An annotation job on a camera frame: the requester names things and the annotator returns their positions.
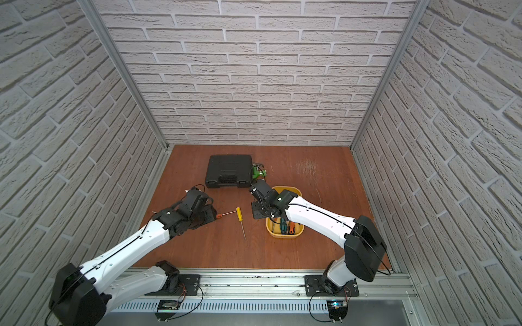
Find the green black screwdriver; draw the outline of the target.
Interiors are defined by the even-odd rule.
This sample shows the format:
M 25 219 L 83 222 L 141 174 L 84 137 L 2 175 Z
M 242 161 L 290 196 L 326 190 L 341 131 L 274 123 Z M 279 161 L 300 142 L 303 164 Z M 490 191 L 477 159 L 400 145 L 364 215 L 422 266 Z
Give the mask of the green black screwdriver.
M 284 218 L 281 218 L 281 221 L 279 223 L 279 229 L 281 234 L 287 234 L 288 233 L 288 224 Z

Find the yellow handled screwdriver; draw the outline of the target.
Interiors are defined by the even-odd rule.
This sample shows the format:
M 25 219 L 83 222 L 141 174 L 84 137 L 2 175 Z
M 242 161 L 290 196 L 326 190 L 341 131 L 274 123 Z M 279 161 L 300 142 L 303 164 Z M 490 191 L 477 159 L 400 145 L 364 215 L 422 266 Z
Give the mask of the yellow handled screwdriver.
M 239 220 L 239 223 L 241 225 L 241 231 L 242 231 L 242 235 L 243 235 L 243 238 L 245 240 L 247 240 L 246 238 L 246 232 L 245 232 L 245 228 L 244 228 L 244 225 L 243 225 L 243 214 L 242 214 L 242 211 L 241 211 L 241 208 L 240 207 L 237 207 L 236 208 L 236 213 L 237 213 L 237 218 Z

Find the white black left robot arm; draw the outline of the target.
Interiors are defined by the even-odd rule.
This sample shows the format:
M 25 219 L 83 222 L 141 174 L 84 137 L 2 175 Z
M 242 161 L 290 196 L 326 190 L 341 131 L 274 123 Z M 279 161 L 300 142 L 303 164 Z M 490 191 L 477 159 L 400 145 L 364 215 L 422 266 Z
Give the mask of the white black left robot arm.
M 166 260 L 131 277 L 121 274 L 157 247 L 216 221 L 213 198 L 192 187 L 186 195 L 153 214 L 133 235 L 100 256 L 58 272 L 49 301 L 49 315 L 60 325 L 96 325 L 114 308 L 149 293 L 166 292 L 186 297 L 189 287 L 179 270 Z

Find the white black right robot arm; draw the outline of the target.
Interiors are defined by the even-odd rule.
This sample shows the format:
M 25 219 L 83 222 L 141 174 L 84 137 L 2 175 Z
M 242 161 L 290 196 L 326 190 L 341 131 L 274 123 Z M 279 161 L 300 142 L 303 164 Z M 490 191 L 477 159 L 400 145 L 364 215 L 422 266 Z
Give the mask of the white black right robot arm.
M 314 205 L 295 192 L 277 192 L 264 180 L 255 181 L 250 193 L 262 217 L 294 222 L 321 233 L 343 248 L 341 258 L 324 272 L 324 283 L 334 288 L 358 278 L 372 282 L 383 263 L 387 245 L 372 219 L 345 217 Z

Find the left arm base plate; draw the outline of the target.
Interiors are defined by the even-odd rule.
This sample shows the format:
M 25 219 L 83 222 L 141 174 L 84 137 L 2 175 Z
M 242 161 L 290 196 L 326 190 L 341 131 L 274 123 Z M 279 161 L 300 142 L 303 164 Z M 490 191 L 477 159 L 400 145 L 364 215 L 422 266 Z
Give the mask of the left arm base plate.
M 201 291 L 198 289 L 200 284 L 200 274 L 181 274 L 175 280 L 168 279 L 164 287 L 146 296 L 197 296 Z

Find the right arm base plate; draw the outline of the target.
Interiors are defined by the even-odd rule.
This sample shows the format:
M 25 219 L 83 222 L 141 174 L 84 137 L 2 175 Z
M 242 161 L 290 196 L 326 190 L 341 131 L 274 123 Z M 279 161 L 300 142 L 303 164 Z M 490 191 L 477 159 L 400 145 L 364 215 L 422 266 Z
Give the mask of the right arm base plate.
M 360 292 L 355 279 L 348 281 L 344 286 L 335 285 L 325 275 L 305 275 L 304 289 L 308 297 L 313 295 L 359 297 Z

